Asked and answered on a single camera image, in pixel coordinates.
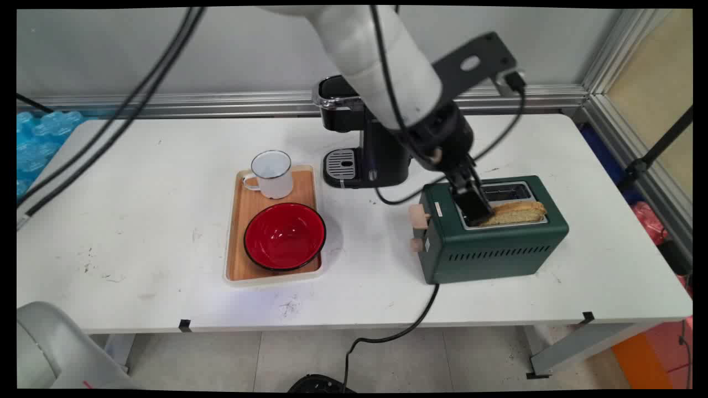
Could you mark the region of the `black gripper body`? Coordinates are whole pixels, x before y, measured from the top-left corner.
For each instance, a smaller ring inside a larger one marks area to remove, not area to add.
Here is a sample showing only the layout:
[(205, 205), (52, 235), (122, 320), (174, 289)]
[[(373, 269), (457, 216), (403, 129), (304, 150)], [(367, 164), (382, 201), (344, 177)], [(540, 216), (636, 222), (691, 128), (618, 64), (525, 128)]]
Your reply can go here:
[(429, 171), (455, 173), (470, 166), (473, 131), (451, 101), (402, 132), (402, 146)]

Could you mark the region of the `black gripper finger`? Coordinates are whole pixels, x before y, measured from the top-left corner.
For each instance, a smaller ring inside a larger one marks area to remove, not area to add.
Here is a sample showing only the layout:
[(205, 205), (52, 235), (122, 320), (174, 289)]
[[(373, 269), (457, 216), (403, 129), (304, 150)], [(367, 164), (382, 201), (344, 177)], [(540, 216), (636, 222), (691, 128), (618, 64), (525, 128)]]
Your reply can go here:
[(455, 168), (446, 173), (453, 196), (462, 196), (470, 191), (470, 168)]
[(457, 206), (468, 226), (478, 226), (493, 215), (474, 166), (460, 166), (457, 170)]

